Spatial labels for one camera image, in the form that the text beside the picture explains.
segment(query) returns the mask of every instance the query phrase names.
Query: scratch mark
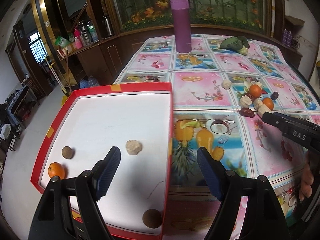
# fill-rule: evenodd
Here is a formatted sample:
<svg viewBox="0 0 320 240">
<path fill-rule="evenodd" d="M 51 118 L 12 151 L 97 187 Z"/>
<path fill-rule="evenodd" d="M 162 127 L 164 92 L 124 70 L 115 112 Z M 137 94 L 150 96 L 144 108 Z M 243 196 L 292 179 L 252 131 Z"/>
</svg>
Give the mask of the scratch mark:
<svg viewBox="0 0 320 240">
<path fill-rule="evenodd" d="M 148 198 L 146 198 L 146 200 L 151 197 L 152 193 L 156 190 L 156 188 L 157 188 L 157 187 L 159 186 L 159 184 L 162 183 L 162 182 L 164 182 L 164 181 L 159 182 L 159 183 L 155 186 L 155 188 L 153 189 L 153 191 L 151 191 L 151 193 L 149 194 Z"/>
</svg>

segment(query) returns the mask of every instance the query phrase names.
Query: human hand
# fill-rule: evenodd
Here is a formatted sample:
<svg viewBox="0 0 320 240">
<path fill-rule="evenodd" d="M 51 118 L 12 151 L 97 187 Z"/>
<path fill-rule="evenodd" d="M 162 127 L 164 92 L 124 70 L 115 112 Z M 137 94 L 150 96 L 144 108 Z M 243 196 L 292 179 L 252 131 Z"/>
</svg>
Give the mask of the human hand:
<svg viewBox="0 0 320 240">
<path fill-rule="evenodd" d="M 307 152 L 306 154 L 306 164 L 303 168 L 303 173 L 301 177 L 301 186 L 299 190 L 299 199 L 300 201 L 303 201 L 305 197 L 309 198 L 312 194 L 312 188 L 311 185 L 313 184 L 313 174 L 310 170 L 309 165 L 309 154 Z"/>
</svg>

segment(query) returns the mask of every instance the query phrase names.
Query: window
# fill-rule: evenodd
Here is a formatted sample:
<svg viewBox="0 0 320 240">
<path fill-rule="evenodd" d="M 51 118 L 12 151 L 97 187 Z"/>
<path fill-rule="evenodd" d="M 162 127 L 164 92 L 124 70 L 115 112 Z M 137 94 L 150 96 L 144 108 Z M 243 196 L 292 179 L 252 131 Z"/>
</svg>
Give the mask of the window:
<svg viewBox="0 0 320 240">
<path fill-rule="evenodd" d="M 44 48 L 44 44 L 40 38 L 39 32 L 32 34 L 29 38 L 29 46 L 31 48 L 32 54 L 37 62 L 41 62 L 48 55 Z"/>
</svg>

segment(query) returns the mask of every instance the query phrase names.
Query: bottle lid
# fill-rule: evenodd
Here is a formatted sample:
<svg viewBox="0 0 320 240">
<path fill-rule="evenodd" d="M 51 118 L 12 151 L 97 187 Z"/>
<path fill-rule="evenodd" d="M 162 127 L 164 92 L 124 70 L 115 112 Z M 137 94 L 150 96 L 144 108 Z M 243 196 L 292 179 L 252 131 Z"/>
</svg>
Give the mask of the bottle lid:
<svg viewBox="0 0 320 240">
<path fill-rule="evenodd" d="M 171 9 L 189 9 L 189 0 L 170 0 Z"/>
</svg>

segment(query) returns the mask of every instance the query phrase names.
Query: brown ball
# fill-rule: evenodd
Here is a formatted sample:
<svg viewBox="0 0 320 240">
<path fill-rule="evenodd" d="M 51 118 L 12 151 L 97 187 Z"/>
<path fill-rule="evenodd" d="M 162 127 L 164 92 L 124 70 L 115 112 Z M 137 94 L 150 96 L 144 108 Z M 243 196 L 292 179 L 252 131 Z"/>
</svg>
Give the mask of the brown ball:
<svg viewBox="0 0 320 240">
<path fill-rule="evenodd" d="M 61 153 L 66 159 L 71 159 L 73 157 L 73 150 L 69 146 L 63 147 Z"/>
<path fill-rule="evenodd" d="M 142 216 L 142 222 L 148 228 L 158 228 L 162 224 L 161 213 L 156 209 L 149 209 L 144 212 Z"/>
</svg>

